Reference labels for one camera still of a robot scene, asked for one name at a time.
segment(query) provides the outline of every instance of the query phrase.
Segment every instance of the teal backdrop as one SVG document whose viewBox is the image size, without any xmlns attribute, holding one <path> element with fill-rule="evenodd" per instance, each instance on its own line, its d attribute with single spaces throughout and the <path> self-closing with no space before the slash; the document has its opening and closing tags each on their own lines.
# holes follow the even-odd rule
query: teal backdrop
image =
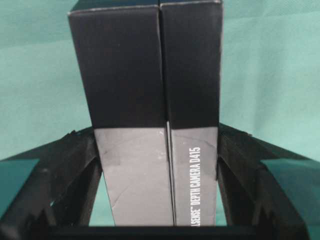
<svg viewBox="0 0 320 240">
<path fill-rule="evenodd" d="M 0 159 L 91 125 L 67 20 L 75 3 L 1 1 Z M 225 0 L 223 29 L 220 121 L 319 160 L 320 1 Z M 112 224 L 103 203 L 93 224 Z"/>
</svg>

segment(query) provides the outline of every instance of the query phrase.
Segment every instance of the cardboard box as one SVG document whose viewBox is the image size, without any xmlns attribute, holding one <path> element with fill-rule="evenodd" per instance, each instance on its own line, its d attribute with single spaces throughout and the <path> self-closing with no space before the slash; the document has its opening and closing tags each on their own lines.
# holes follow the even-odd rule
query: cardboard box
<svg viewBox="0 0 320 240">
<path fill-rule="evenodd" d="M 219 0 L 161 0 L 160 12 L 175 222 L 212 226 L 223 5 Z"/>
<path fill-rule="evenodd" d="M 158 1 L 80 0 L 69 23 L 115 225 L 172 226 Z"/>
</svg>

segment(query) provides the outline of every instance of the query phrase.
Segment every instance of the teal fabric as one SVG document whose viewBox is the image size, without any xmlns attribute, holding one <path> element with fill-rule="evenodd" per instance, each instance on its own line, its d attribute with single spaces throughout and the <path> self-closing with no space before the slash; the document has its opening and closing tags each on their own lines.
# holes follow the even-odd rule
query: teal fabric
<svg viewBox="0 0 320 240">
<path fill-rule="evenodd" d="M 38 159 L 0 161 L 0 218 L 28 179 Z"/>
<path fill-rule="evenodd" d="M 0 159 L 91 125 L 67 20 L 76 2 L 1 1 Z M 221 122 L 320 159 L 319 21 L 318 0 L 224 1 Z"/>
<path fill-rule="evenodd" d="M 307 225 L 310 238 L 320 238 L 320 163 L 314 160 L 262 161 Z"/>
<path fill-rule="evenodd" d="M 107 193 L 104 175 L 101 175 L 99 186 L 96 192 L 89 226 L 114 226 L 111 206 Z"/>
</svg>

